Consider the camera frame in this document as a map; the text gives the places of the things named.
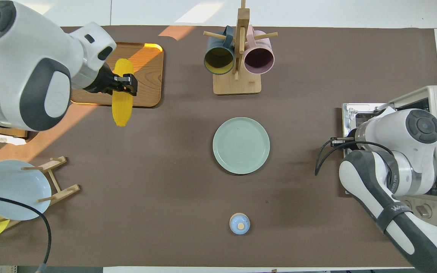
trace gray strap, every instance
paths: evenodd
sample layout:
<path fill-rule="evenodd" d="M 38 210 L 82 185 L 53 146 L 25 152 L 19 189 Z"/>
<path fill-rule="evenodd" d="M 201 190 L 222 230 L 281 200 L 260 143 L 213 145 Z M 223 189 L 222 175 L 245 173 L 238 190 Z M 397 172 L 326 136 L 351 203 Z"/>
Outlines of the gray strap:
<path fill-rule="evenodd" d="M 384 233 L 390 222 L 392 222 L 396 216 L 404 212 L 412 212 L 404 202 L 394 202 L 386 206 L 377 218 L 377 227 Z"/>

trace small blue round object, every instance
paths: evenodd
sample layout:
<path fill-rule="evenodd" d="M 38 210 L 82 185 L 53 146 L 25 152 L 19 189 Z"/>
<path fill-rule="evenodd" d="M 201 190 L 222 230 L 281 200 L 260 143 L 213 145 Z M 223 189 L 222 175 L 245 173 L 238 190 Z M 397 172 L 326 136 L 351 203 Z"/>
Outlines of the small blue round object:
<path fill-rule="evenodd" d="M 243 213 L 232 215 L 229 221 L 230 229 L 237 235 L 246 234 L 250 228 L 250 221 Z"/>

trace wooden tray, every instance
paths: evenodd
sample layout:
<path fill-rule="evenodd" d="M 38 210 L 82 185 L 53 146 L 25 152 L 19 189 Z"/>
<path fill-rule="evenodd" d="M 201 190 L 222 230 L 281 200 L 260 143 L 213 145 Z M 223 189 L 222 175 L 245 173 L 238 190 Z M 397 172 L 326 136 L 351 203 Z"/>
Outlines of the wooden tray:
<path fill-rule="evenodd" d="M 154 107 L 161 100 L 164 52 L 160 45 L 143 43 L 117 43 L 117 48 L 107 59 L 114 70 L 120 58 L 129 59 L 134 65 L 134 76 L 139 82 L 134 107 Z M 112 97 L 103 93 L 72 90 L 71 101 L 77 104 L 112 104 Z"/>

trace mug handle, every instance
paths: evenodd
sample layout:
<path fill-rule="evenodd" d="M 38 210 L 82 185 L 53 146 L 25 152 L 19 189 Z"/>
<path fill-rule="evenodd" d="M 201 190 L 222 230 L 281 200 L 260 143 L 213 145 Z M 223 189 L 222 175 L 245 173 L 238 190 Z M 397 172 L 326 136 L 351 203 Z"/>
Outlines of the mug handle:
<path fill-rule="evenodd" d="M 247 42 L 248 42 L 250 47 L 255 47 L 256 46 L 255 39 L 254 39 L 254 28 L 253 28 L 252 25 L 249 25 L 247 27 L 246 38 L 247 38 Z"/>
<path fill-rule="evenodd" d="M 232 40 L 234 36 L 232 36 L 231 33 L 234 33 L 234 29 L 231 26 L 226 26 L 225 30 L 223 31 L 223 35 L 225 36 L 225 40 L 223 41 L 224 48 L 229 48 L 232 44 Z"/>

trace cable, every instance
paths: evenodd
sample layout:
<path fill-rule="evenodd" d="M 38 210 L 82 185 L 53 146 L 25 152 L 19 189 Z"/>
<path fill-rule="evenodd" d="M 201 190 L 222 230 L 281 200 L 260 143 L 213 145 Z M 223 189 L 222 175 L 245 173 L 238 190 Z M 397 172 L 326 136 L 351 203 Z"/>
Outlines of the cable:
<path fill-rule="evenodd" d="M 334 152 L 334 151 L 336 151 L 336 150 L 338 150 L 338 149 L 340 149 L 340 148 L 343 148 L 343 147 L 346 147 L 346 146 L 350 146 L 350 145 L 352 145 L 352 144 L 369 144 L 369 145 L 374 145 L 374 146 L 377 146 L 377 147 L 381 147 L 382 149 L 384 149 L 384 150 L 386 150 L 389 154 L 391 154 L 391 155 L 394 155 L 393 154 L 393 152 L 391 151 L 391 150 L 389 150 L 387 147 L 385 147 L 384 145 L 380 145 L 380 144 L 378 144 L 378 143 L 374 143 L 374 142 L 370 142 L 370 141 L 350 141 L 350 142 L 346 142 L 346 143 L 343 143 L 343 144 L 340 144 L 340 145 L 338 145 L 337 147 L 335 147 L 335 148 L 333 148 L 331 151 L 329 151 L 326 155 L 325 155 L 325 157 L 323 157 L 323 159 L 321 160 L 321 162 L 318 164 L 318 160 L 319 160 L 319 157 L 320 157 L 320 155 L 321 155 L 321 152 L 323 151 L 323 149 L 324 149 L 324 147 L 326 147 L 326 145 L 328 145 L 328 143 L 330 143 L 330 142 L 332 142 L 332 141 L 334 141 L 335 140 L 335 138 L 332 138 L 332 139 L 330 139 L 328 142 L 326 142 L 324 145 L 323 145 L 323 147 L 321 147 L 321 149 L 320 149 L 320 151 L 319 151 L 319 154 L 318 154 L 318 158 L 317 158 L 317 160 L 316 160 L 316 166 L 314 167 L 314 175 L 318 175 L 318 173 L 319 173 L 319 169 L 321 168 L 321 166 L 323 165 L 323 163 L 325 162 L 325 160 Z"/>
<path fill-rule="evenodd" d="M 45 255 L 45 259 L 43 260 L 42 265 L 46 265 L 47 261 L 48 261 L 48 256 L 50 255 L 50 246 L 52 245 L 52 231 L 50 230 L 50 224 L 48 223 L 47 218 L 43 215 L 43 213 L 39 212 L 38 209 L 35 209 L 27 204 L 23 204 L 23 203 L 20 203 L 18 201 L 6 199 L 3 197 L 0 197 L 0 201 L 15 204 L 18 206 L 22 206 L 26 209 L 29 209 L 29 210 L 33 211 L 34 213 L 38 214 L 38 216 L 40 216 L 41 219 L 45 222 L 45 226 L 47 226 L 47 232 L 48 232 L 48 246 L 47 246 L 47 254 Z"/>

